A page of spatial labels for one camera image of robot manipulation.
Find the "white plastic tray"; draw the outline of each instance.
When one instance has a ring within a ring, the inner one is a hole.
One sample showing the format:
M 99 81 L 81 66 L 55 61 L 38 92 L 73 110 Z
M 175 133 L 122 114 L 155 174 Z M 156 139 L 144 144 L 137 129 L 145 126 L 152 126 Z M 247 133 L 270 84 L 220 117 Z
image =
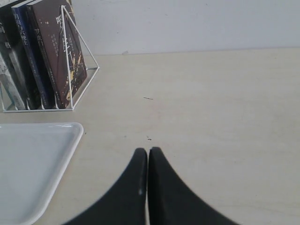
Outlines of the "white plastic tray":
M 43 215 L 82 135 L 79 123 L 0 124 L 0 225 Z

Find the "table surface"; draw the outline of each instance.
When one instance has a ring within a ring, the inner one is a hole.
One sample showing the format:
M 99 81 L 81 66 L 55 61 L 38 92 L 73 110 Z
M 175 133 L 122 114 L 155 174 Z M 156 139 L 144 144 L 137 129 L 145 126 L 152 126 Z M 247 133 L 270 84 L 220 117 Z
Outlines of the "table surface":
M 203 200 L 242 225 L 300 224 L 300 49 L 98 56 L 74 112 L 0 123 L 82 123 L 45 214 L 59 225 L 118 179 L 134 149 L 163 149 Z

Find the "black object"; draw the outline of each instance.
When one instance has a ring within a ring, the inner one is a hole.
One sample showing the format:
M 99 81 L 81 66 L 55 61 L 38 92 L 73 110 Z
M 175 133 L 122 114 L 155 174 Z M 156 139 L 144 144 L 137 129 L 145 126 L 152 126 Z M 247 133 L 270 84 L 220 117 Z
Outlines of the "black object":
M 136 149 L 111 189 L 65 225 L 145 225 L 147 153 Z
M 151 225 L 236 225 L 188 188 L 160 148 L 150 150 L 148 202 Z
M 136 149 L 112 188 L 65 225 L 145 225 L 147 153 Z M 172 169 L 160 148 L 149 155 L 151 225 L 237 225 L 195 195 Z

